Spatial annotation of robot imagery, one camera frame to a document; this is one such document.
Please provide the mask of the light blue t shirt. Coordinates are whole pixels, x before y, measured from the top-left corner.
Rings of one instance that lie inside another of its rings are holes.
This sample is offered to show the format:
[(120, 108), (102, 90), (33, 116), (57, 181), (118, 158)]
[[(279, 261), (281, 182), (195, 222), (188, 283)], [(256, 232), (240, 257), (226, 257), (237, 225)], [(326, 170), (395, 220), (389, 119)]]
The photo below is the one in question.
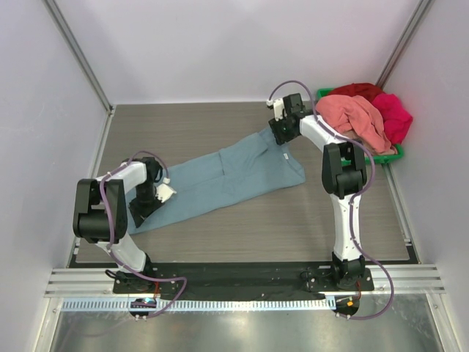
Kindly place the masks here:
[(276, 143), (270, 128), (215, 153), (171, 166), (169, 175), (176, 194), (140, 227), (129, 219), (131, 235), (306, 182), (303, 166), (292, 157), (287, 144)]

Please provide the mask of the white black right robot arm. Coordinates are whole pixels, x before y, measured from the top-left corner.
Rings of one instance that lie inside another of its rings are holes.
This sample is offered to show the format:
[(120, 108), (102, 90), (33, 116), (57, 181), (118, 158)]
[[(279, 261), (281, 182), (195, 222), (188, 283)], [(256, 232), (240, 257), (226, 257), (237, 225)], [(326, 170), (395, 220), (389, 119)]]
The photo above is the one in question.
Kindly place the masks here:
[(363, 149), (308, 110), (300, 94), (271, 98), (267, 107), (273, 111), (269, 125), (277, 144), (302, 136), (322, 151), (322, 186), (333, 204), (335, 228), (330, 280), (339, 290), (353, 290), (366, 269), (359, 224), (361, 192), (367, 183)]

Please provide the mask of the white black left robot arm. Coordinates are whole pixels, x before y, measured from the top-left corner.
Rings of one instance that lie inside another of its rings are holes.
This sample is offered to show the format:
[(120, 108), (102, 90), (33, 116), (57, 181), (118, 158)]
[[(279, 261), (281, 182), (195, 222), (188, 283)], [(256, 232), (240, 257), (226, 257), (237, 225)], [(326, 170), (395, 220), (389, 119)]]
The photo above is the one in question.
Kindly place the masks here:
[(140, 227), (173, 195), (169, 182), (164, 162), (150, 156), (126, 159), (101, 177), (77, 183), (74, 235), (114, 260), (118, 269), (105, 274), (121, 289), (148, 293), (157, 283), (149, 255), (128, 233), (128, 215)]

